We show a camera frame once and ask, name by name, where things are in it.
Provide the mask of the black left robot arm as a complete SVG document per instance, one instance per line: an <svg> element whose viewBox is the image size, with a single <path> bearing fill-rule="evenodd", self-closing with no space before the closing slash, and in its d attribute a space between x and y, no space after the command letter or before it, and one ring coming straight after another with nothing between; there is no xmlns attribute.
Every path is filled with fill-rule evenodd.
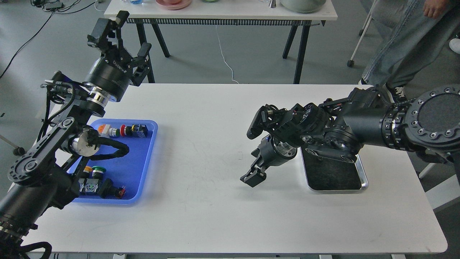
<svg viewBox="0 0 460 259"><path fill-rule="evenodd" d="M48 259L51 244L22 246L23 237L37 228L36 220L47 208L63 209L79 196L79 178L89 160L128 154L126 144L99 136L87 124L91 116L105 114L108 101L119 102L129 85L139 86L151 72L151 44L142 43L136 57L123 46L121 28L128 17L128 11L120 10L114 19L97 20L87 44L101 56L83 82L56 72L41 84L47 99L58 96L62 107L52 116L46 113L36 144L9 169L14 185L1 200L2 259L26 259L36 249L44 249L42 258Z"/></svg>

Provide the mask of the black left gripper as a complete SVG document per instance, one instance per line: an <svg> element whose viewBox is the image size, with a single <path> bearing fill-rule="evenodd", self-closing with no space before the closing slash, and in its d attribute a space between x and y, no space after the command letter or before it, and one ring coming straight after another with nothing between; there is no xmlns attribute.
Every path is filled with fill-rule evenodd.
<svg viewBox="0 0 460 259"><path fill-rule="evenodd" d="M95 61L83 84L98 87L110 95L110 101L120 102L129 85L140 86L151 65L148 54L151 43L144 42L136 57L123 47L121 27L129 12L120 10L115 20L99 18L87 35L87 45L98 49L101 57Z"/></svg>

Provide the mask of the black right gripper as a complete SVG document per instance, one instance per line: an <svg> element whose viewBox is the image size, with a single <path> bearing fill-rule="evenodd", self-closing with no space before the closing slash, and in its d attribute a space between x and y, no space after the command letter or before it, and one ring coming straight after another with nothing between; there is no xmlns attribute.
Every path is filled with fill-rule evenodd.
<svg viewBox="0 0 460 259"><path fill-rule="evenodd" d="M251 152L256 159L240 180L250 187L257 186L266 180L267 167L279 166L296 156L297 148L307 142L303 136L316 134L331 123L331 115L313 103L306 106L295 104L290 110L263 105L256 112L247 137L255 139L263 131L269 134Z"/></svg>

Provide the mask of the person's hand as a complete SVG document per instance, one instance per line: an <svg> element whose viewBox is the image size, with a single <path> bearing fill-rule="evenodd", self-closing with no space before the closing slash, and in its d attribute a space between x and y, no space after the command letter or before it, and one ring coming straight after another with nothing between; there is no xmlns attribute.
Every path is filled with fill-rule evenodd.
<svg viewBox="0 0 460 259"><path fill-rule="evenodd" d="M423 5L423 15L437 19L446 9L449 0L426 0Z"/></svg>

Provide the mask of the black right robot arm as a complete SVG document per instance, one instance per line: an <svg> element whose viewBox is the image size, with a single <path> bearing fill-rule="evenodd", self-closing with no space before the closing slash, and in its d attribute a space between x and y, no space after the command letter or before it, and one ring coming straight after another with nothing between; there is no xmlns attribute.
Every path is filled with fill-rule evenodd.
<svg viewBox="0 0 460 259"><path fill-rule="evenodd" d="M389 102L377 87L354 88L343 99L291 109L263 105L247 131L268 133L252 151L256 159L240 180L251 187L266 169L293 159L298 148L317 161L355 163L364 145L412 151L425 162L452 163L459 175L459 85L436 87L417 98Z"/></svg>

